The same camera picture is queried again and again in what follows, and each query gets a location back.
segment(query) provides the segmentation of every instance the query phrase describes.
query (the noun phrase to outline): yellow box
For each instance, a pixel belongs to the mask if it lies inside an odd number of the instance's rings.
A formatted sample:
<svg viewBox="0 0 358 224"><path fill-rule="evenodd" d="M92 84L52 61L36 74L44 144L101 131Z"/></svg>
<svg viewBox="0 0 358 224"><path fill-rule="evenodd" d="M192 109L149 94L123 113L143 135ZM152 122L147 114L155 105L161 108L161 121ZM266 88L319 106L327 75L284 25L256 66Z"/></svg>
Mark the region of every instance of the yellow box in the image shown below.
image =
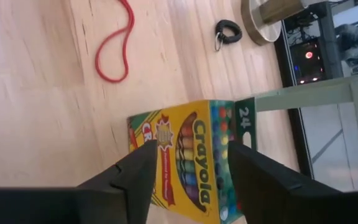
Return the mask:
<svg viewBox="0 0 358 224"><path fill-rule="evenodd" d="M241 216L227 163L232 101L196 101L128 118L130 151L158 142L152 203L203 223Z"/></svg>

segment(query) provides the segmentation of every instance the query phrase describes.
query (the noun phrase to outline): hardwood floor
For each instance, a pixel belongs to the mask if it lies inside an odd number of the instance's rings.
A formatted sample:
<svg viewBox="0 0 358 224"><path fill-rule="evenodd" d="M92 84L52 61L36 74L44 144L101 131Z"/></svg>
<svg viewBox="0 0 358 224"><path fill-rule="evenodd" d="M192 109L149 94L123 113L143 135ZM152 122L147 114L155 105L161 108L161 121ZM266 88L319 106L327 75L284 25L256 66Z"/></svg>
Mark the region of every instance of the hardwood floor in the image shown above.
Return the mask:
<svg viewBox="0 0 358 224"><path fill-rule="evenodd" d="M128 153L130 115L282 87L273 45L247 36L241 0L129 2L130 72L113 85L98 77L94 55L126 24L118 1L0 0L0 186L78 185ZM244 36L215 52L220 19L236 21ZM102 53L112 77L123 72L122 38ZM258 116L259 150L297 169L287 113ZM149 223L178 217L151 207Z"/></svg>

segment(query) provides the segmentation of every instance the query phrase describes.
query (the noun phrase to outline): metal cylinder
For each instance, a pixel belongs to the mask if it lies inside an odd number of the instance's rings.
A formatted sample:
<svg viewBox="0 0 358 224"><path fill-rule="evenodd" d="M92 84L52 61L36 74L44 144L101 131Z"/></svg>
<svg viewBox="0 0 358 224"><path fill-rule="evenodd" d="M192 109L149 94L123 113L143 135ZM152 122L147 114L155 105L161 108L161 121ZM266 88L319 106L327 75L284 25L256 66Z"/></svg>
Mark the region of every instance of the metal cylinder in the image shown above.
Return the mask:
<svg viewBox="0 0 358 224"><path fill-rule="evenodd" d="M304 10L306 7L302 0L269 0L259 6L259 11L264 23L271 25Z"/></svg>

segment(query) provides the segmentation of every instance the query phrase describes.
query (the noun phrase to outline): green label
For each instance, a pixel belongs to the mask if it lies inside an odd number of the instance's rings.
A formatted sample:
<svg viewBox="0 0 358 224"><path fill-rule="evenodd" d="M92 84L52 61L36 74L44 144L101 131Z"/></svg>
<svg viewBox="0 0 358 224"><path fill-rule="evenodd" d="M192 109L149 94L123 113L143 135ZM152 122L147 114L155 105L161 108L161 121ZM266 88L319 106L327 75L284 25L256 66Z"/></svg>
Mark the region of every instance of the green label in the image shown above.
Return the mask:
<svg viewBox="0 0 358 224"><path fill-rule="evenodd" d="M243 139L243 136L245 135L246 142L243 143L251 149L258 150L255 98L235 102L234 110L236 111L237 138Z"/></svg>

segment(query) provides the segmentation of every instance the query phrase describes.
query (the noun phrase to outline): red rubber band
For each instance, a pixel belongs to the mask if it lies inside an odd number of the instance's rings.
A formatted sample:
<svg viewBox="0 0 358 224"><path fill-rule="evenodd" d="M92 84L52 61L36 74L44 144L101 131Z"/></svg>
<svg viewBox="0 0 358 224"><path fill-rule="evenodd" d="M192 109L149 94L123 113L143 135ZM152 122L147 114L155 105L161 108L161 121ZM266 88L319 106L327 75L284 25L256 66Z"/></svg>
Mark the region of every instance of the red rubber band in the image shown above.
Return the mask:
<svg viewBox="0 0 358 224"><path fill-rule="evenodd" d="M99 76L106 80L107 82L110 83L119 83L122 82L129 73L129 66L128 66L128 61L127 61L127 42L128 42L128 37L132 32L132 29L134 28L135 25L135 15L134 15L134 11L132 10L131 6L129 5L129 3L127 2L127 0L119 0L119 2L121 2L121 4L125 7L125 9L127 10L128 13L128 23L127 26L119 29L115 32L113 32L112 34L110 34L109 36L107 36L103 42L100 44L98 50L96 51L96 56L94 59L94 65L96 68L96 71L98 72ZM122 61L124 62L124 67L125 67L125 72L123 74L123 76L121 78L118 79L114 79L114 78L109 78L107 75L105 75L100 67L100 53L103 49L103 47L111 40L113 39L115 36L126 32L125 37L124 37L124 43L122 45Z"/></svg>

